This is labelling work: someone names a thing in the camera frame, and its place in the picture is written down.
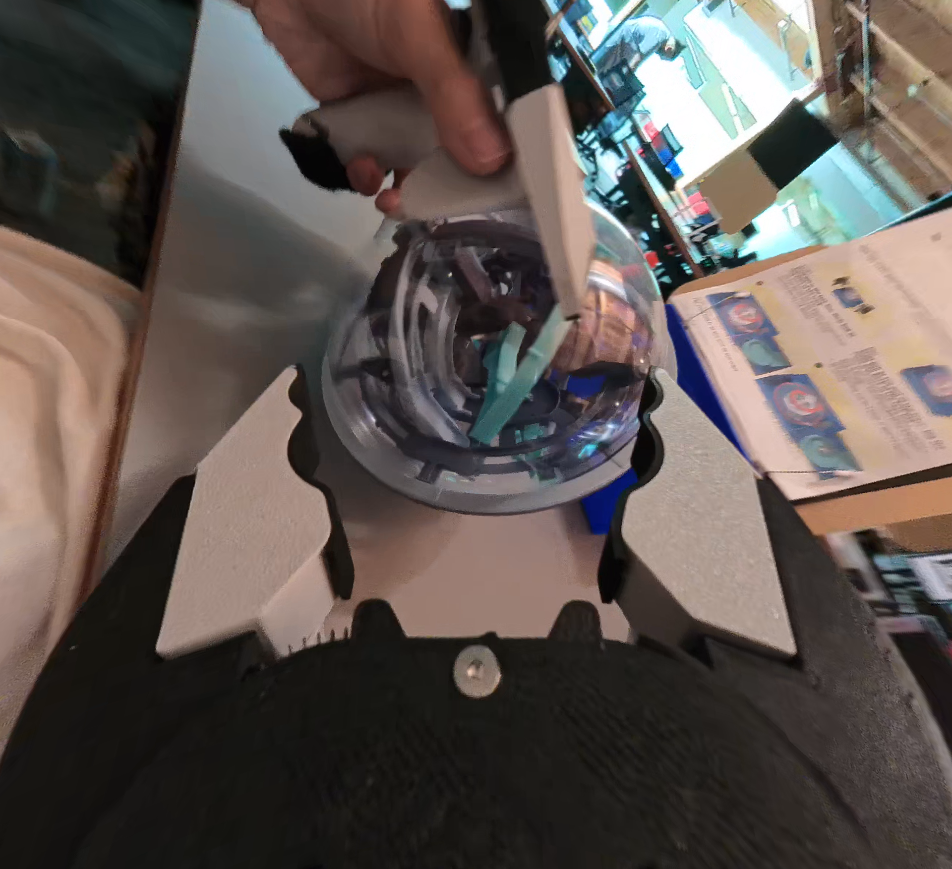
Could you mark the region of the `blue plastic bin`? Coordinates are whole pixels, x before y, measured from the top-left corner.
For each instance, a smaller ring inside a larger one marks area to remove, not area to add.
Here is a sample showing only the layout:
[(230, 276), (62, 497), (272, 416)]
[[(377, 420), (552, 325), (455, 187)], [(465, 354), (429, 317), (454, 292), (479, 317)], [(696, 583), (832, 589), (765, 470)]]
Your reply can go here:
[[(699, 354), (688, 338), (683, 320), (673, 304), (665, 305), (669, 336), (677, 362), (677, 383), (696, 406), (708, 417), (743, 456), (747, 458), (736, 431), (706, 373)], [(589, 530), (593, 535), (606, 535), (625, 489), (637, 482), (634, 472), (627, 471), (615, 482), (581, 500)]]

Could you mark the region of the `dark printed cardboard box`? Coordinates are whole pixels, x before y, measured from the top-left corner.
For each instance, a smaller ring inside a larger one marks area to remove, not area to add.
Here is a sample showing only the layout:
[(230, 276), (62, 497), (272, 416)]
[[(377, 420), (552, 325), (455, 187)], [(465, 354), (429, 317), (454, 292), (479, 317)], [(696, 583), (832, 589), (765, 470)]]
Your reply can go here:
[(913, 551), (872, 529), (833, 533), (827, 545), (908, 661), (914, 647), (950, 658), (949, 549)]

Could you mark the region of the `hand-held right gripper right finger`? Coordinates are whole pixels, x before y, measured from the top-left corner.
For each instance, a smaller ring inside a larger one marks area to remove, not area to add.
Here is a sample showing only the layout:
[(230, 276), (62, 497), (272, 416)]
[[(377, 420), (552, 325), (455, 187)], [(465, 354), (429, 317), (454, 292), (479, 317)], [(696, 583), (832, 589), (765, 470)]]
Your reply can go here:
[(635, 637), (672, 648), (709, 637), (797, 655), (759, 493), (761, 478), (664, 370), (652, 369), (599, 564), (601, 601)]

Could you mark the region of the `printed instruction sheet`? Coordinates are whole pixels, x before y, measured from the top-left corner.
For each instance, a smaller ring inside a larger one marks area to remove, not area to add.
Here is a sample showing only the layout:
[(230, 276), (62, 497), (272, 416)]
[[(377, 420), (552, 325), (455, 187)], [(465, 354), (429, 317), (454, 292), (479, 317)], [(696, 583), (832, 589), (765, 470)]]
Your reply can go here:
[(744, 454), (795, 504), (950, 477), (950, 219), (672, 296)]

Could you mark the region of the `person's left hand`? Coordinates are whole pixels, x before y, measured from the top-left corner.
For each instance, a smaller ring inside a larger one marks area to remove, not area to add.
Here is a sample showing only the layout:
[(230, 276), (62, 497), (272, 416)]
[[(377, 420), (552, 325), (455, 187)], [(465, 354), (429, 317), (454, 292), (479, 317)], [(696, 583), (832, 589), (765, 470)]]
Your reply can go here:
[(509, 161), (506, 132), (444, 0), (235, 1), (318, 103), (411, 83), (464, 170), (489, 175)]

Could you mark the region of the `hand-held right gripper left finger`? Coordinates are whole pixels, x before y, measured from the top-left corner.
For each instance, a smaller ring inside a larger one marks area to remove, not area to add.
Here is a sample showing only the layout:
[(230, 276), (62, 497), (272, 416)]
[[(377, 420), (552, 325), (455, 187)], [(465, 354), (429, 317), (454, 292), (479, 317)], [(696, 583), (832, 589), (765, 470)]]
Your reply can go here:
[(286, 368), (198, 464), (159, 657), (252, 634), (282, 660), (334, 639), (355, 570), (311, 407), (303, 366)]

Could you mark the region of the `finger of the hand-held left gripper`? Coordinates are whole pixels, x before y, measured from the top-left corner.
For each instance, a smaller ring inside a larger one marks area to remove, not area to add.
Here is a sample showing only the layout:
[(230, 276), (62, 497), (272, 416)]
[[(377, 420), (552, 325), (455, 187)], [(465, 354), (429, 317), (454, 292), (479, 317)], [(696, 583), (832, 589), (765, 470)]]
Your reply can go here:
[(565, 319), (577, 320), (586, 306), (596, 234), (560, 85), (517, 98), (506, 126), (554, 295)]
[(528, 209), (529, 197), (514, 166), (472, 175), (445, 149), (434, 149), (400, 186), (400, 220), (437, 220)]

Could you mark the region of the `brown cardboard board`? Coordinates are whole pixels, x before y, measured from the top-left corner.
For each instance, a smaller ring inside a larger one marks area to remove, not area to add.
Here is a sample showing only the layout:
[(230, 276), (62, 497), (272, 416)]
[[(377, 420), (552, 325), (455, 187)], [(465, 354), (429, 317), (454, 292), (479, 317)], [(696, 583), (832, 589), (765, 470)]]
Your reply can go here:
[[(818, 253), (809, 246), (744, 268), (722, 271), (675, 289), (668, 303), (716, 288), (736, 288), (746, 276), (761, 279), (770, 268), (803, 262)], [(948, 516), (951, 512), (951, 466), (909, 473), (870, 485), (851, 486), (827, 495), (793, 503), (814, 534), (859, 531), (897, 522)]]

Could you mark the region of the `clear maze ball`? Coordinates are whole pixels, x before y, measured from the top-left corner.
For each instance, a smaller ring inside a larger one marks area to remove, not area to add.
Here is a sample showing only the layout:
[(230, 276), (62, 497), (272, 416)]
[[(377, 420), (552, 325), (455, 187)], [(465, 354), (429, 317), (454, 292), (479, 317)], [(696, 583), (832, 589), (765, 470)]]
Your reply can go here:
[(590, 204), (581, 313), (566, 318), (530, 214), (403, 222), (323, 366), (353, 459), (424, 506), (504, 516), (571, 504), (632, 469), (649, 372), (676, 369), (641, 238)]

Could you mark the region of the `black panel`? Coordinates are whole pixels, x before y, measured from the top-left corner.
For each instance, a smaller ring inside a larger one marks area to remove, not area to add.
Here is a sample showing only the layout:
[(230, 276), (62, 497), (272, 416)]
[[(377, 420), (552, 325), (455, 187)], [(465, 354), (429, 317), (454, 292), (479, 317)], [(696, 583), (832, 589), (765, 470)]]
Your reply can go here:
[(839, 136), (827, 121), (794, 100), (766, 127), (702, 171), (696, 185), (720, 231), (738, 234), (838, 144)]

